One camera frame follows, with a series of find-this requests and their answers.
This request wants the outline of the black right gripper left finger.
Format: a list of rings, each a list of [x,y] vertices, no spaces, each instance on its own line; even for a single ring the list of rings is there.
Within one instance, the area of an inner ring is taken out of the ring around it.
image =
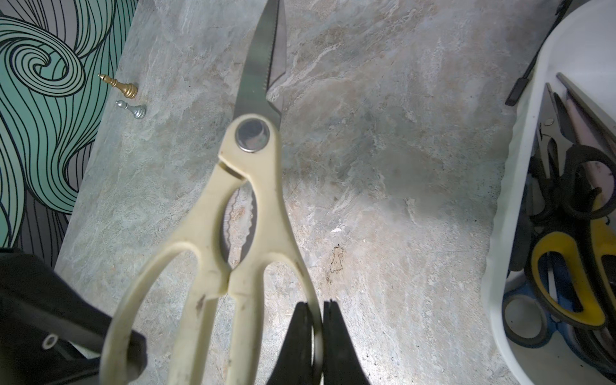
[[[314,384],[313,339],[314,323],[309,306],[305,302],[297,303],[267,384]]]

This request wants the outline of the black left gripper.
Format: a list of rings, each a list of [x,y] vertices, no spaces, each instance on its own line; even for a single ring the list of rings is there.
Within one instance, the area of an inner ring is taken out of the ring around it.
[[[53,269],[19,249],[1,250],[1,382],[98,384],[109,315]]]

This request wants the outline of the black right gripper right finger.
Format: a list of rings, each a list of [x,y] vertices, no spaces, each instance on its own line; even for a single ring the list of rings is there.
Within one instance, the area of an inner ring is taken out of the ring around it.
[[[323,309],[325,385],[369,385],[358,360],[351,336],[340,307],[335,301],[326,301]]]

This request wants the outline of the cream handled kitchen scissors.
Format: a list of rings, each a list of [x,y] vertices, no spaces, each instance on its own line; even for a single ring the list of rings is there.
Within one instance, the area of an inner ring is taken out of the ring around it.
[[[264,275],[273,263],[298,279],[314,323],[314,384],[322,379],[324,338],[314,284],[298,248],[282,194],[279,106],[266,95],[287,68],[287,23],[269,1],[248,50],[232,122],[218,161],[195,205],[133,280],[108,329],[100,358],[103,384],[126,384],[133,323],[161,273],[184,252],[197,259],[170,359],[168,382],[202,382],[218,302],[234,300],[226,383],[252,384],[265,316]]]

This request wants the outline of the yellow black handled scissors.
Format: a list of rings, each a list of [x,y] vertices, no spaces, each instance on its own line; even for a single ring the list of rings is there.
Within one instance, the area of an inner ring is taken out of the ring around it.
[[[606,218],[558,210],[533,241],[525,274],[557,319],[586,330],[615,326],[615,232]]]

